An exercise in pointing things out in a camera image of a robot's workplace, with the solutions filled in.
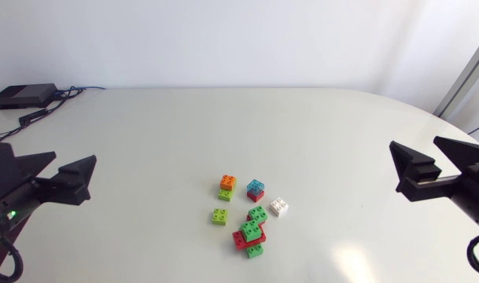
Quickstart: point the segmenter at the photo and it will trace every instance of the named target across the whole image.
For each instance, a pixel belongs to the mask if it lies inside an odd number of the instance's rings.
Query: table surface
[[[0,131],[34,109],[0,112]],[[16,155],[55,151],[40,175],[95,154],[91,200],[44,204],[16,246],[22,282],[479,282],[466,246],[479,228],[451,201],[395,192],[395,140],[458,170],[436,135],[475,142],[398,101],[334,89],[87,90],[6,142]],[[222,175],[238,186],[218,200]],[[231,234],[265,184],[264,253]],[[214,208],[229,211],[214,226]],[[11,258],[2,271],[11,272]]]

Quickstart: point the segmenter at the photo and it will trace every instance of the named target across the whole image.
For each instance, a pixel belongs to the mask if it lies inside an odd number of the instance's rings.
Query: green lego block
[[[248,215],[252,220],[256,220],[258,223],[265,222],[267,220],[267,213],[261,206],[250,209]]]
[[[256,240],[262,236],[262,230],[260,230],[260,227],[258,227],[258,222],[256,220],[250,220],[248,222],[242,223],[239,230],[241,231],[246,242]]]
[[[248,253],[248,258],[254,258],[255,256],[263,254],[262,244],[257,244],[246,249]]]
[[[211,221],[215,225],[225,225],[227,223],[227,214],[228,212],[226,209],[215,208]]]
[[[226,189],[221,189],[218,192],[218,198],[220,200],[230,201],[230,200],[232,200],[232,191],[228,191]]]

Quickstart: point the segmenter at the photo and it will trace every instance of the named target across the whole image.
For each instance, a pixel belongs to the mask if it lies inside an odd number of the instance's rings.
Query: stacked lego blocks
[[[258,206],[250,209],[247,221],[241,224],[239,231],[232,233],[237,250],[246,249],[249,258],[263,254],[262,244],[267,239],[262,225],[267,220],[267,213]]]
[[[263,197],[263,183],[253,180],[246,186],[246,196],[257,202]]]
[[[224,175],[220,181],[218,198],[231,201],[237,182],[238,180],[234,176]],[[246,195],[254,202],[257,202],[264,195],[263,189],[264,185],[262,182],[253,180],[246,186]],[[285,214],[287,209],[288,204],[280,197],[271,202],[271,210],[276,216]],[[213,211],[212,223],[215,225],[226,225],[227,214],[226,209],[216,208]],[[265,242],[266,237],[262,225],[266,220],[267,213],[261,206],[250,209],[246,216],[246,222],[241,224],[239,231],[232,233],[236,249],[245,249],[249,258],[263,254],[261,243]]]
[[[238,180],[234,176],[224,175],[220,182],[220,191],[218,192],[218,198],[220,200],[230,201],[232,200],[232,193],[236,188]]]

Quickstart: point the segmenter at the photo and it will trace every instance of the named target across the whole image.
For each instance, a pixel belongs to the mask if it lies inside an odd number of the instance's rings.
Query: white wall
[[[479,0],[0,0],[0,90],[328,86],[433,111],[479,44]]]
[[[466,133],[470,133],[479,127],[479,84],[476,85],[475,90],[469,96],[468,102],[449,119],[449,122]],[[472,136],[479,141],[479,130]]]

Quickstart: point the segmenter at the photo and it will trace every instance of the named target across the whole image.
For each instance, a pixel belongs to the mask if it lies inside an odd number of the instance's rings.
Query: white lego block
[[[286,204],[281,197],[278,197],[271,202],[271,210],[274,212],[274,214],[276,214],[276,216],[282,216],[288,210],[288,204]]]

